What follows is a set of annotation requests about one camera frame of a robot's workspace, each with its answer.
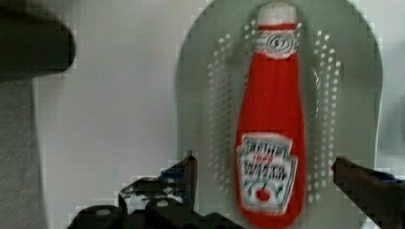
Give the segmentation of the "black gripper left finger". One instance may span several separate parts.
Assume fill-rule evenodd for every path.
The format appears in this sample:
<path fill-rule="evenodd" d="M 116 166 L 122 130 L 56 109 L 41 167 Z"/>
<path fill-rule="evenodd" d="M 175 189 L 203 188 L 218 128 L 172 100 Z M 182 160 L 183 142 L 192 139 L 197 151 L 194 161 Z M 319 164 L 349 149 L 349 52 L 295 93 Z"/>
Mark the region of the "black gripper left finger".
<path fill-rule="evenodd" d="M 245 229 L 219 213 L 194 211 L 198 161 L 191 153 L 157 177 L 124 187 L 118 205 L 81 210 L 67 229 Z"/>

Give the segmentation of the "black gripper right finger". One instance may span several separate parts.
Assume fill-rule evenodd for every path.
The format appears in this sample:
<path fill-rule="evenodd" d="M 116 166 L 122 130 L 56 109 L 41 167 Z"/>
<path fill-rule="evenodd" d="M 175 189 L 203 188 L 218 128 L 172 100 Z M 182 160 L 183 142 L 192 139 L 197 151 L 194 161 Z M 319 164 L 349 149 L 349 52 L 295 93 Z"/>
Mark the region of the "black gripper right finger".
<path fill-rule="evenodd" d="M 404 229 L 404 180 L 338 156 L 333 183 L 380 229 Z"/>

